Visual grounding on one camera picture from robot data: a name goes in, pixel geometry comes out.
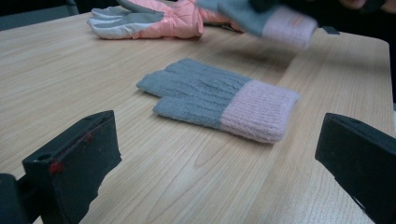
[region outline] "knit glove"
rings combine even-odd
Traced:
[[[196,5],[225,15],[252,35],[297,49],[310,45],[318,26],[314,19],[280,4],[265,5],[262,12],[248,0],[197,0]]]
[[[124,7],[94,8],[88,24],[104,39],[190,38],[204,30],[198,8],[189,0],[172,7],[154,0],[119,0]]]
[[[154,113],[263,143],[282,139],[294,91],[184,59],[145,76],[137,88],[162,97]]]

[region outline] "wooden table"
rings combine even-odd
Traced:
[[[123,161],[81,223],[371,223],[314,154],[327,112],[394,135],[387,43],[318,29],[296,52],[214,27],[109,41],[88,17],[0,32],[0,172],[20,178],[22,159],[114,110]],[[299,92],[285,138],[259,144],[153,115],[158,98],[136,82],[186,57]]]

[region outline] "wood grain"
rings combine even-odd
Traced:
[[[314,154],[327,112],[394,136],[385,42],[317,30],[295,51],[214,27],[109,41],[88,17],[0,32],[0,172],[20,178],[22,159],[112,109],[123,161],[81,223],[372,223]],[[153,115],[158,98],[136,82],[186,57],[299,92],[285,138],[259,144]]]

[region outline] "table surface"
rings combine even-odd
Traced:
[[[110,41],[88,17],[0,32],[1,173],[22,177],[22,159],[114,110],[122,162],[81,223],[372,223],[314,155],[327,112],[394,136],[387,43],[317,29],[293,51],[215,27],[199,39]],[[137,81],[187,57],[299,92],[284,139],[154,115],[158,98]]]

